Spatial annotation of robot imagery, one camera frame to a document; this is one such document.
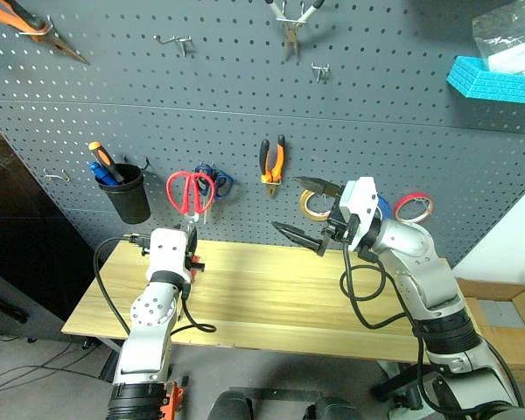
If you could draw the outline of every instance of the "black cable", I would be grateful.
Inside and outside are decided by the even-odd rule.
[[[352,267],[350,267],[350,272],[352,272],[354,270],[362,270],[362,269],[379,271],[381,273],[381,282],[380,282],[379,287],[377,288],[377,290],[374,291],[371,295],[367,295],[367,296],[364,296],[364,297],[354,296],[354,298],[358,302],[366,302],[368,300],[375,299],[379,295],[381,295],[383,290],[385,289],[385,283],[386,283],[386,280],[387,280],[387,276],[389,276],[389,274],[386,271],[380,269],[379,267],[375,267],[374,265],[353,265]],[[340,286],[340,290],[342,291],[344,296],[346,296],[347,298],[350,298],[350,296],[348,295],[348,290],[347,290],[347,288],[344,285],[344,279],[346,277],[347,277],[347,271],[344,271],[342,273],[342,275],[340,276],[339,286]]]
[[[414,322],[414,319],[410,316],[410,312],[409,312],[406,304],[404,303],[403,298],[401,297],[401,294],[399,293],[399,290],[396,288],[395,281],[394,281],[393,277],[389,273],[387,273],[385,271],[385,267],[383,266],[383,264],[380,261],[378,261],[377,264],[378,264],[379,267],[375,267],[373,265],[351,266],[351,264],[350,264],[350,255],[349,255],[349,250],[348,250],[348,244],[344,244],[343,245],[342,255],[344,257],[344,264],[345,264],[346,271],[340,277],[340,289],[342,290],[342,293],[347,295],[348,298],[350,299],[350,303],[352,304],[352,307],[354,309],[354,312],[355,312],[356,316],[358,317],[358,320],[367,328],[371,327],[370,329],[377,329],[377,328],[381,328],[382,326],[385,326],[386,324],[383,324],[385,322],[387,322],[388,324],[390,322],[393,322],[393,320],[394,320],[393,318],[399,319],[399,318],[402,318],[402,317],[407,317],[409,322],[410,322],[410,324],[412,325],[413,331],[415,331],[416,328],[417,328],[416,323]],[[369,270],[376,270],[376,271],[380,271],[381,272],[381,283],[380,283],[378,289],[374,293],[372,293],[371,295],[368,295],[366,297],[356,297],[354,295],[354,287],[353,287],[353,284],[352,284],[352,270],[357,270],[357,269],[369,269]],[[346,277],[346,288],[344,288],[344,277]],[[385,321],[383,321],[383,322],[381,322],[379,324],[371,325],[361,315],[360,308],[358,308],[357,302],[358,301],[371,300],[371,299],[377,297],[383,291],[383,289],[385,287],[385,278],[388,278],[389,281],[393,284],[393,287],[395,288],[396,297],[397,297],[397,299],[398,299],[398,301],[399,301],[399,303],[400,303],[400,305],[402,307],[403,313],[400,313],[398,315],[395,315],[394,317],[386,319]],[[425,390],[425,387],[424,387],[424,375],[423,375],[424,341],[420,337],[416,337],[416,338],[418,339],[418,360],[417,360],[417,363],[416,363],[416,379],[417,379],[418,390],[419,390],[420,395],[423,398],[423,400],[433,410],[435,410],[435,411],[437,411],[437,412],[439,412],[441,414],[450,416],[450,417],[459,417],[459,416],[468,416],[468,415],[472,415],[472,414],[477,414],[480,411],[485,410],[485,409],[487,409],[487,408],[489,408],[491,406],[510,405],[509,402],[505,402],[505,401],[491,401],[491,402],[484,402],[484,403],[479,404],[476,407],[473,407],[471,409],[443,409],[442,407],[437,406],[428,397],[428,395],[426,394],[426,390]],[[511,369],[509,368],[507,363],[504,361],[503,357],[501,357],[501,354],[498,353],[496,348],[494,346],[492,346],[492,344],[488,340],[486,340],[486,339],[483,339],[483,340],[485,340],[485,342],[487,343],[488,347],[490,348],[490,350],[492,351],[492,353],[494,354],[494,356],[496,357],[496,359],[498,360],[498,362],[501,364],[502,368],[506,372],[506,376],[509,379],[511,387],[512,387],[512,389],[514,391],[515,399],[517,400],[517,404],[520,407],[523,407],[523,400],[522,400],[521,392],[519,390],[519,387],[517,386],[517,382],[515,381],[515,378],[514,378],[512,372],[511,372]]]
[[[6,372],[3,372],[2,374],[0,375],[5,375],[9,372],[12,372],[14,370],[18,370],[18,369],[24,369],[24,368],[31,368],[31,370],[29,372],[25,372],[24,374],[21,374],[19,376],[16,376],[15,378],[12,378],[4,383],[1,383],[0,384],[0,392],[3,392],[3,391],[7,391],[9,389],[14,389],[14,388],[18,388],[18,387],[22,387],[24,385],[27,385],[29,383],[34,383],[34,382],[37,382],[37,381],[40,381],[42,379],[45,379],[45,378],[48,378],[49,376],[52,376],[52,375],[55,375],[57,372],[56,371],[66,371],[66,372],[70,372],[70,373],[76,373],[78,375],[88,375],[88,374],[82,374],[82,373],[79,373],[79,372],[75,372],[75,371],[71,371],[71,370],[67,370],[66,368],[69,368],[73,365],[75,365],[76,363],[78,363],[79,361],[82,361],[83,359],[85,359],[86,357],[88,357],[91,353],[93,353],[98,347],[95,347],[95,348],[92,348],[89,352],[83,354],[81,357],[79,357],[78,359],[74,360],[74,361],[71,361],[70,363],[62,366],[62,367],[47,367],[47,366],[44,366],[44,364],[41,364],[41,365],[25,365],[25,366],[20,366],[20,367],[14,367],[13,369],[10,369]],[[74,349],[72,352],[68,352],[66,354],[64,354],[64,356],[68,356],[69,354],[77,351],[78,349]],[[10,387],[7,387],[7,388],[2,388],[3,386],[5,385],[8,385],[9,383],[12,383],[12,382],[15,382],[15,381],[18,381],[19,379],[23,378],[24,376],[27,376],[28,374],[32,373],[32,372],[35,372],[36,370],[39,370],[39,369],[45,369],[45,370],[54,370],[55,372],[52,372],[50,374],[46,374],[44,376],[40,376],[39,378],[35,378],[35,379],[31,379],[30,381],[25,381],[25,382],[22,382],[22,383],[18,383],[16,385],[12,385]]]
[[[62,357],[63,355],[68,355],[69,353],[65,354],[68,349],[70,348],[70,346],[72,345],[72,342],[73,342],[74,338],[73,337],[70,337],[70,342],[68,343],[68,345],[62,349],[60,352],[58,352],[57,354],[55,354],[53,357],[51,357],[50,359],[48,359],[47,361],[45,361],[44,363],[41,364],[41,366],[45,366],[45,365],[48,365],[49,363],[55,361],[56,359],[58,359],[59,357]],[[20,367],[13,367],[12,369],[8,369],[6,370],[5,372],[2,372],[0,374],[0,377],[4,376],[4,375],[7,375],[8,373],[10,372],[13,372],[15,370],[19,370],[21,368],[24,368],[24,366],[20,366]],[[21,374],[19,377],[16,378],[17,379],[20,379],[20,378],[23,378],[24,376],[27,376],[29,375],[30,373],[32,372],[35,372],[35,370],[37,369],[33,369],[33,370],[30,370],[29,372],[25,372],[24,374]]]
[[[488,344],[488,348],[493,353],[493,355],[496,356],[496,359],[498,359],[498,362],[501,364],[501,367],[504,369],[504,372],[506,372],[507,379],[509,380],[511,388],[514,391],[515,399],[517,400],[517,405],[519,405],[521,408],[524,408],[525,405],[523,404],[522,392],[519,390],[517,381],[515,380],[514,374],[511,372],[511,369],[509,368],[508,364],[506,363],[504,358],[501,357],[500,352],[498,352],[496,347],[494,347],[490,341],[488,341],[484,337],[482,337],[482,339]]]
[[[180,333],[181,331],[188,330],[190,328],[196,328],[196,326],[193,325],[193,324],[181,326],[180,328],[177,328],[176,330],[171,331],[170,335],[173,335],[173,334],[176,334],[176,333]]]
[[[129,238],[115,237],[115,238],[108,238],[105,241],[103,241],[102,243],[100,243],[99,246],[95,249],[95,252],[94,252],[94,274],[95,274],[95,279],[97,280],[97,284],[99,284],[99,289],[101,290],[101,293],[102,293],[103,297],[107,301],[107,304],[108,304],[109,308],[111,308],[111,311],[115,314],[116,318],[121,323],[121,326],[122,326],[122,328],[124,328],[124,331],[127,334],[130,334],[129,326],[126,324],[126,322],[124,321],[123,317],[121,316],[121,313],[116,309],[115,304],[113,303],[113,301],[111,300],[111,297],[107,293],[107,290],[105,289],[105,285],[103,284],[102,276],[101,276],[101,274],[99,272],[99,255],[101,254],[103,249],[108,244],[110,244],[111,242],[114,242],[114,241],[117,241],[117,242],[118,241],[128,241],[128,240],[129,240]],[[186,315],[187,319],[189,320],[189,322],[191,324],[190,325],[186,325],[186,326],[182,326],[182,327],[180,327],[180,328],[178,328],[176,330],[171,331],[171,335],[179,333],[179,332],[184,331],[184,330],[187,330],[189,328],[193,328],[193,327],[194,328],[198,328],[203,333],[215,333],[216,332],[216,327],[214,325],[212,325],[212,324],[199,324],[193,319],[193,317],[191,316],[191,313],[189,312],[188,308],[186,307],[186,300],[185,299],[183,299],[183,311],[185,312],[185,315]]]
[[[393,277],[387,273],[385,271],[385,268],[383,267],[383,264],[381,262],[377,262],[377,264],[379,265],[378,268],[374,267],[374,266],[364,266],[366,268],[368,267],[371,267],[373,268],[374,270],[377,270],[377,271],[380,271],[381,272],[381,283],[380,283],[380,286],[378,288],[378,290],[376,290],[374,293],[372,293],[371,295],[367,296],[367,297],[356,297],[354,295],[354,284],[353,284],[353,281],[352,281],[352,264],[350,263],[350,255],[349,255],[349,250],[348,250],[348,244],[345,243],[342,245],[342,256],[344,258],[344,266],[345,266],[345,272],[343,273],[343,276],[346,276],[346,293],[348,295],[348,299],[350,300],[350,304],[352,305],[352,308],[353,308],[353,311],[354,313],[356,314],[356,317],[358,318],[358,320],[361,322],[361,324],[363,326],[365,326],[367,329],[369,330],[377,330],[379,328],[383,328],[384,326],[388,326],[389,324],[391,324],[392,322],[395,322],[397,321],[398,319],[401,319],[401,318],[404,318],[406,315],[404,312],[401,312],[401,313],[397,313],[396,315],[390,317],[390,318],[387,318],[377,324],[370,324],[363,316],[363,314],[361,313],[360,311],[360,307],[358,306],[358,300],[359,299],[363,299],[363,300],[370,300],[370,297],[375,297],[376,295],[378,295],[379,293],[381,293],[383,291],[383,288],[385,287],[385,279],[388,278],[391,282],[393,281]],[[340,277],[340,288],[342,289],[342,281],[343,281],[343,276]]]
[[[198,328],[203,333],[215,333],[216,332],[217,328],[215,327],[215,325],[212,325],[212,324],[198,324],[193,319],[193,317],[191,316],[191,313],[189,312],[189,309],[186,307],[186,299],[181,299],[181,300],[183,302],[183,312],[185,313],[186,318],[189,320],[189,322],[191,324],[187,325],[186,327],[178,328],[177,330],[172,331],[171,334],[178,333],[179,331],[183,331],[183,330],[185,330],[187,328],[192,328],[192,327]]]
[[[15,341],[17,339],[19,339],[19,337],[13,337],[11,339],[0,339],[0,341],[2,341],[3,343],[9,343],[9,342]]]
[[[449,417],[458,417],[458,416],[470,416],[473,414],[478,414],[482,410],[485,410],[492,406],[502,406],[510,405],[506,401],[490,401],[483,402],[471,409],[444,409],[436,405],[426,394],[426,389],[424,387],[424,375],[423,375],[423,364],[424,364],[424,341],[420,337],[418,339],[418,361],[416,362],[416,378],[418,384],[418,390],[420,391],[420,396],[426,404],[428,404],[433,410],[438,413],[444,414]]]
[[[115,237],[115,238],[108,238],[102,243],[99,244],[99,246],[95,249],[94,252],[94,273],[95,273],[95,280],[97,280],[97,284],[99,284],[99,289],[101,290],[101,294],[107,301],[107,305],[109,308],[111,308],[111,311],[115,314],[118,321],[121,323],[122,328],[124,331],[128,334],[130,334],[129,326],[124,321],[123,317],[121,316],[121,313],[116,309],[115,304],[111,300],[111,297],[107,293],[107,290],[105,289],[105,285],[103,284],[102,276],[99,273],[99,255],[109,245],[111,242],[119,242],[119,241],[128,241],[129,238],[124,237]]]

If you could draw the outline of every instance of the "orange-handled pliers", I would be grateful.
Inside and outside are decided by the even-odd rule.
[[[259,154],[259,166],[261,167],[261,182],[266,184],[266,191],[270,197],[273,197],[277,191],[277,186],[282,183],[282,169],[286,159],[286,137],[278,136],[278,146],[276,150],[276,162],[270,169],[269,160],[270,143],[264,139],[261,143],[261,152]]]
[[[53,47],[54,51],[61,51],[69,57],[81,61],[84,64],[89,62],[80,56],[67,42],[60,36],[58,31],[53,28],[53,24],[46,22],[40,17],[33,16],[24,9],[16,0],[0,0],[5,9],[0,8],[0,23],[12,26],[28,35],[37,43],[45,43]]]

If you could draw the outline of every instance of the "orange screwdriver handle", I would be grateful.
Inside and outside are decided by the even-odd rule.
[[[107,153],[105,148],[102,146],[99,142],[91,142],[87,148],[89,151],[91,151],[91,154],[94,155],[95,160],[103,166],[107,171],[113,175],[113,178],[116,182],[121,184],[124,182],[124,177],[121,175],[121,173],[116,169],[115,161],[113,158]]]
[[[286,137],[284,135],[278,136],[278,150],[276,153],[276,163],[272,168],[272,182],[278,182],[282,179],[282,169],[284,167],[284,160],[286,159]]]

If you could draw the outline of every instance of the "metal pliers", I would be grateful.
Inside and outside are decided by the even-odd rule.
[[[267,139],[262,140],[261,152],[259,154],[259,166],[261,168],[261,182],[266,184],[266,191],[270,197],[274,197],[277,186],[282,184],[282,169],[286,159],[286,137],[278,136],[278,145],[276,149],[276,162],[270,169],[269,160],[270,143]]]
[[[298,29],[307,23],[307,19],[309,19],[309,16],[315,13],[319,9],[319,7],[321,7],[321,5],[325,2],[325,0],[315,0],[313,5],[307,10],[303,10],[303,5],[302,5],[302,13],[299,19],[297,20],[288,19],[284,15],[284,11],[280,10],[278,6],[274,3],[274,0],[264,0],[264,1],[270,7],[274,15],[276,16],[276,20],[282,23],[283,33],[284,33],[284,42],[283,42],[284,59],[285,60],[288,59],[288,50],[290,49],[290,45],[291,45],[294,54],[296,54],[296,58],[299,60]]]
[[[50,19],[45,21],[33,16],[15,0],[0,0],[0,3],[5,8],[0,8],[1,24],[13,26],[20,30],[22,35],[28,35],[33,41],[48,44],[53,51],[61,51],[75,60],[89,64],[60,36]]]

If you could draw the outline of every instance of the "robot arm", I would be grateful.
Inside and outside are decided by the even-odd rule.
[[[439,260],[428,231],[417,224],[375,217],[378,196],[373,178],[348,181],[344,187],[316,178],[296,180],[306,189],[335,198],[322,232],[324,239],[313,239],[282,223],[273,225],[291,241],[320,256],[330,240],[343,242],[346,255],[348,250],[357,250],[360,258],[379,262],[392,274],[413,333],[422,349],[425,342],[428,359],[440,373],[433,382],[441,405],[438,410],[452,418],[460,412],[458,418],[464,418],[476,415],[473,412],[479,406],[490,410],[491,402],[502,410],[518,405],[503,366],[474,330],[457,281]],[[519,412],[525,410],[517,410],[516,418],[525,418]],[[483,418],[498,418],[497,413]]]
[[[188,297],[196,234],[189,241],[177,229],[155,229],[150,238],[148,283],[130,309],[131,328],[122,346],[108,405],[108,420],[158,420],[168,403],[166,389],[171,331],[177,321],[179,295]]]

